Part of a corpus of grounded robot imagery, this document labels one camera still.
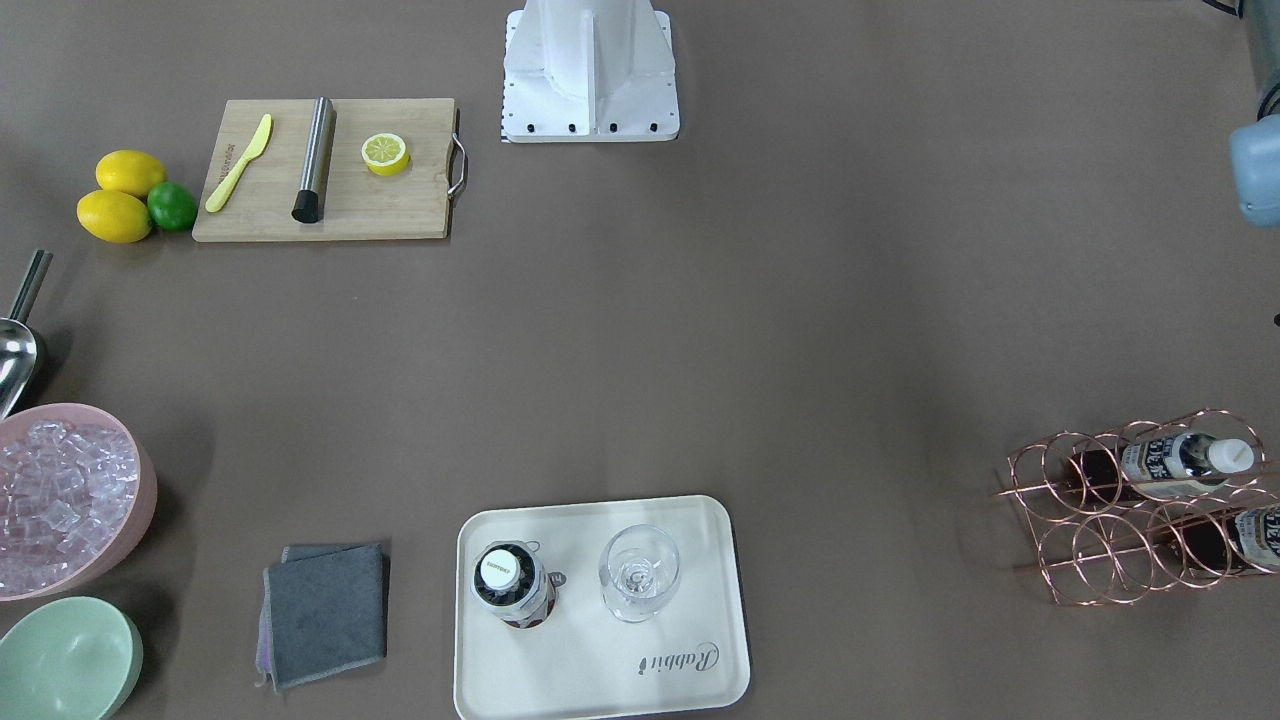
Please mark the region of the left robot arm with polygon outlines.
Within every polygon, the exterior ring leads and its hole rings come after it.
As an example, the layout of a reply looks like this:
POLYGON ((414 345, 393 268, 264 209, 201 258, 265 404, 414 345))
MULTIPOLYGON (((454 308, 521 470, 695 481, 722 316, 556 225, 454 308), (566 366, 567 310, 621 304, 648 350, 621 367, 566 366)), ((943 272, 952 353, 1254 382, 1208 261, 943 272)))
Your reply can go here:
POLYGON ((1239 1, 1236 14, 1257 90, 1257 119, 1229 138, 1238 204, 1245 222, 1279 225, 1279 3, 1239 1))

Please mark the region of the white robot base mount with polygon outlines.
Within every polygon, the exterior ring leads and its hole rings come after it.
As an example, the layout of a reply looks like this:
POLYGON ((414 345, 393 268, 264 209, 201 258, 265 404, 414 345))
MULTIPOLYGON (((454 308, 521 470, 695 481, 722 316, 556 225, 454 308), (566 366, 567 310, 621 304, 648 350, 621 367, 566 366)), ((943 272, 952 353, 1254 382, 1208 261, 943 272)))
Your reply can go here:
POLYGON ((678 137, 669 15, 649 1, 527 1, 506 17, 507 143, 678 137))

